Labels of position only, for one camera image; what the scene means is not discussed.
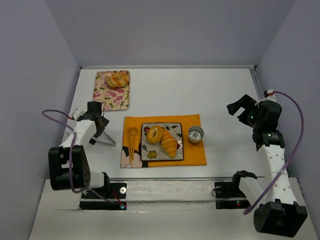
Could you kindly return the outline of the metal serving tongs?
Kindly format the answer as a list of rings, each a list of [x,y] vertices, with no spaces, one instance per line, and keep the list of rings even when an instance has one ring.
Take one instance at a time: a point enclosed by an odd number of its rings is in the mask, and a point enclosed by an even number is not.
[[[105,131],[103,131],[99,137],[93,137],[92,139],[98,143],[103,143],[110,147],[116,146],[116,142]]]

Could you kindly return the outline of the ring doughnut bread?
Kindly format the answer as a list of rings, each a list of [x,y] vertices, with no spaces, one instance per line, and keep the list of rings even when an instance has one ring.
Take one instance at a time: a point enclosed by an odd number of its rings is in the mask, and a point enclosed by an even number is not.
[[[162,139],[163,132],[164,130],[161,126],[155,125],[148,130],[146,139],[150,144],[156,144]]]

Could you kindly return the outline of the striped croissant bread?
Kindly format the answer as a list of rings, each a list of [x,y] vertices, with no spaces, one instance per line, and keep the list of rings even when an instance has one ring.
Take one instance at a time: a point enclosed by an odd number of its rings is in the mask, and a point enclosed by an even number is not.
[[[167,130],[163,131],[160,145],[171,159],[176,156],[178,142]]]

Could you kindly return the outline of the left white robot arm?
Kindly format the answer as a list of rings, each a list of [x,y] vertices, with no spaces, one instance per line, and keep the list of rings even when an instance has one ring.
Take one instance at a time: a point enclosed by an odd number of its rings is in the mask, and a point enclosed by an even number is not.
[[[109,176],[105,172],[91,171],[85,153],[85,146],[94,145],[109,123],[103,116],[102,103],[89,101],[87,111],[76,109],[72,119],[76,125],[66,126],[71,130],[68,138],[60,146],[48,151],[51,188],[74,193],[98,189],[109,191]]]

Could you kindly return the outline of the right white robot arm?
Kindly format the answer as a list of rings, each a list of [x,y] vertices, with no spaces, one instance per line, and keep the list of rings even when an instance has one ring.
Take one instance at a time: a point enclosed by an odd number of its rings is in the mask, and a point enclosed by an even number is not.
[[[284,137],[277,129],[282,107],[277,103],[275,92],[268,90],[259,101],[245,94],[227,105],[232,116],[240,108],[244,111],[237,118],[252,128],[252,140],[268,185],[262,187],[254,173],[241,170],[233,175],[232,187],[248,200],[249,206],[243,213],[253,213],[253,224],[258,233],[293,238],[308,212],[298,204],[289,181],[287,167],[290,160],[285,160]]]

